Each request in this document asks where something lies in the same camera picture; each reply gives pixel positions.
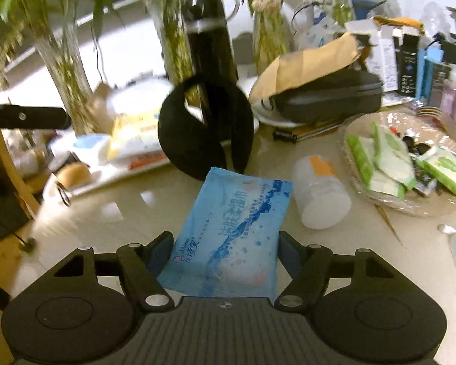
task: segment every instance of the table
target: table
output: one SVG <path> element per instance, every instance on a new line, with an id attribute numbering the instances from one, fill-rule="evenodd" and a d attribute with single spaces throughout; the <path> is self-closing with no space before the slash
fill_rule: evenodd
<path id="1" fill-rule="evenodd" d="M 314 231 L 302 225 L 291 198 L 282 229 L 303 245 L 317 243 L 348 255 L 354 255 L 357 248 L 371 248 L 385 258 L 444 309 L 448 327 L 436 360 L 441 365 L 456 365 L 456 270 L 447 236 L 437 230 L 439 223 L 456 227 L 456 213 L 422 219 L 387 210 L 402 246 L 373 205 L 350 187 L 337 148 L 337 133 L 294 145 L 273 142 L 271 128 L 262 126 L 245 173 L 290 180 L 295 161 L 309 154 L 319 154 L 332 162 L 348 188 L 353 207 L 341 223 Z M 76 247 L 114 252 L 127 243 L 146 244 L 165 230 L 177 236 L 201 185 L 169 165 L 78 197 L 70 208 L 44 204 L 32 227 L 38 249 L 32 256 L 25 256 L 15 294 Z M 112 279 L 101 277 L 100 282 L 119 289 L 118 281 Z M 279 264 L 278 293 L 289 281 Z M 349 279 L 331 280 L 329 289 L 347 284 Z"/>

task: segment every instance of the metal bolt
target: metal bolt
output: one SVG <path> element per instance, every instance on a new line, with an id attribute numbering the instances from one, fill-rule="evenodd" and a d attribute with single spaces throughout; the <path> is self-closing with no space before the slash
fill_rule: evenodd
<path id="1" fill-rule="evenodd" d="M 166 297 L 165 295 L 155 294 L 155 295 L 147 296 L 145 299 L 145 302 L 149 306 L 160 307 L 160 306 L 165 306 L 166 304 L 168 304 L 169 298 Z"/>
<path id="2" fill-rule="evenodd" d="M 303 300 L 297 295 L 284 295 L 278 301 L 282 306 L 287 308 L 296 308 L 297 306 L 303 304 Z"/>

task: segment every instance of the blue bag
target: blue bag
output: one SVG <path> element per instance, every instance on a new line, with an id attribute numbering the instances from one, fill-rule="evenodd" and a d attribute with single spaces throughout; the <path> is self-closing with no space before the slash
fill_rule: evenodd
<path id="1" fill-rule="evenodd" d="M 158 280 L 189 296 L 276 297 L 292 183 L 212 167 Z"/>

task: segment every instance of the green and white packet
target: green and white packet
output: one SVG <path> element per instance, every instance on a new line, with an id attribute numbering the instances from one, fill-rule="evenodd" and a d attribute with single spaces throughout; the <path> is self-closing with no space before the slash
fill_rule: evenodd
<path id="1" fill-rule="evenodd" d="M 439 146 L 417 158 L 417 163 L 456 195 L 456 156 Z"/>
<path id="2" fill-rule="evenodd" d="M 412 189 L 416 179 L 406 144 L 385 125 L 373 122 L 371 130 L 375 140 L 375 165 L 391 179 Z"/>
<path id="3" fill-rule="evenodd" d="M 360 171 L 360 176 L 367 189 L 374 192 L 404 198 L 404 186 L 392 180 L 375 168 L 375 142 L 373 139 L 357 136 L 346 136 L 354 160 Z"/>

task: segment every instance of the kraft paper envelope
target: kraft paper envelope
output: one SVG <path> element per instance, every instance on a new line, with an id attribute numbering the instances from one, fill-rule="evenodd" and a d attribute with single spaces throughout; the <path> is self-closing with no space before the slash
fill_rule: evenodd
<path id="1" fill-rule="evenodd" d="M 354 63 L 358 57 L 358 43 L 350 33 L 318 49 L 280 55 L 258 77 L 248 99 L 255 102 L 299 87 Z"/>

